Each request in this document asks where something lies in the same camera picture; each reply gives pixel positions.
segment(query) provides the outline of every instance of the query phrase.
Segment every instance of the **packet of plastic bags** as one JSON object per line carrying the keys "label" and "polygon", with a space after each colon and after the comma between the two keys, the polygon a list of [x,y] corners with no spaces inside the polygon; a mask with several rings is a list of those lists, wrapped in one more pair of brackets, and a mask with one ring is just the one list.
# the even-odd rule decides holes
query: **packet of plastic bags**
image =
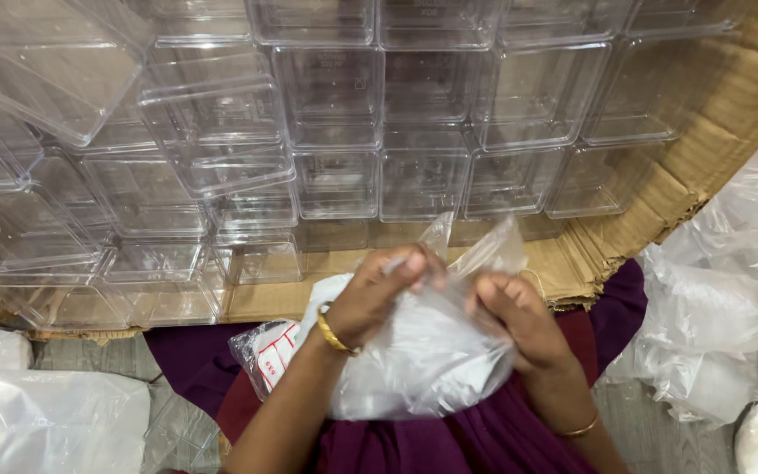
{"label": "packet of plastic bags", "polygon": [[[436,253],[446,257],[451,215],[441,215],[421,236]],[[333,419],[398,420],[443,417],[475,405],[493,394],[511,376],[515,346],[509,338],[497,338],[474,324],[464,310],[469,286],[464,277],[479,269],[518,273],[527,258],[520,231],[513,218],[496,225],[489,234],[448,267],[447,285],[441,291],[425,285],[419,294],[397,298],[397,305],[380,333],[361,354],[343,368],[330,404]],[[308,333],[317,310],[338,297],[352,273],[317,282],[300,331]],[[277,353],[270,362],[263,351],[274,348],[294,321],[273,321],[231,339],[233,355],[250,375],[261,400],[281,374],[266,372],[288,367],[294,348]]]}

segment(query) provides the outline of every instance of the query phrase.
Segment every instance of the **gold bangle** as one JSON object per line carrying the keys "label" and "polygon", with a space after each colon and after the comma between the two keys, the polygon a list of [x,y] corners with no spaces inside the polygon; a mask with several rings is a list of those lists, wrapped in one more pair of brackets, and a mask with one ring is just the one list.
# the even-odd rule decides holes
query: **gold bangle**
{"label": "gold bangle", "polygon": [[323,338],[326,339],[327,342],[329,342],[329,345],[332,346],[336,351],[345,352],[350,357],[355,357],[359,355],[359,353],[350,348],[347,348],[347,346],[344,346],[341,341],[338,340],[338,337],[335,336],[335,333],[332,332],[332,329],[329,328],[329,324],[326,322],[326,316],[321,311],[322,307],[330,306],[331,304],[332,301],[327,301],[326,303],[318,306],[318,328],[321,329]]}
{"label": "gold bangle", "polygon": [[592,418],[592,421],[587,427],[581,428],[577,431],[569,431],[567,433],[557,433],[557,435],[561,438],[577,438],[579,436],[586,435],[587,432],[589,432],[595,426],[595,424],[598,423],[598,418],[599,418],[599,413],[598,413],[598,409],[596,408],[595,416]]}

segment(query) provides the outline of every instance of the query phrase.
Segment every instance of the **torn cardboard edge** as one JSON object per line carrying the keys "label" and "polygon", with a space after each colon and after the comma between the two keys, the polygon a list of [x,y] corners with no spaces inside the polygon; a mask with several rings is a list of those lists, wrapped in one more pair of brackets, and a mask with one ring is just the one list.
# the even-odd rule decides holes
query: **torn cardboard edge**
{"label": "torn cardboard edge", "polygon": [[[560,237],[526,243],[530,267],[556,307],[589,308],[604,282],[627,258],[651,242],[661,243],[689,220],[758,149],[758,2],[741,30],[740,43],[727,47],[735,53],[728,73],[715,85],[684,136],[668,144],[666,156],[654,166],[653,175],[626,212],[570,219]],[[450,261],[464,250],[452,248]],[[309,254],[309,274],[297,284],[238,286],[227,302],[223,322],[299,319],[315,282],[352,271],[369,251]],[[8,317],[13,322],[15,316],[0,308],[0,320]],[[129,338],[141,330],[32,330],[29,337],[108,341]]]}

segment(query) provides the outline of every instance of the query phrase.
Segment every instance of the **tiled floor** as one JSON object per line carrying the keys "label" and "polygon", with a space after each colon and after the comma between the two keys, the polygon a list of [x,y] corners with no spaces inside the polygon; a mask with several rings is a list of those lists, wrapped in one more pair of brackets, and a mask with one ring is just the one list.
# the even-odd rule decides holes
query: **tiled floor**
{"label": "tiled floor", "polygon": [[[36,369],[97,370],[151,381],[160,370],[142,335],[111,341],[36,343]],[[667,406],[653,402],[637,381],[594,389],[595,400],[616,446],[634,474],[731,474],[733,428],[709,431],[703,424],[680,424]]]}

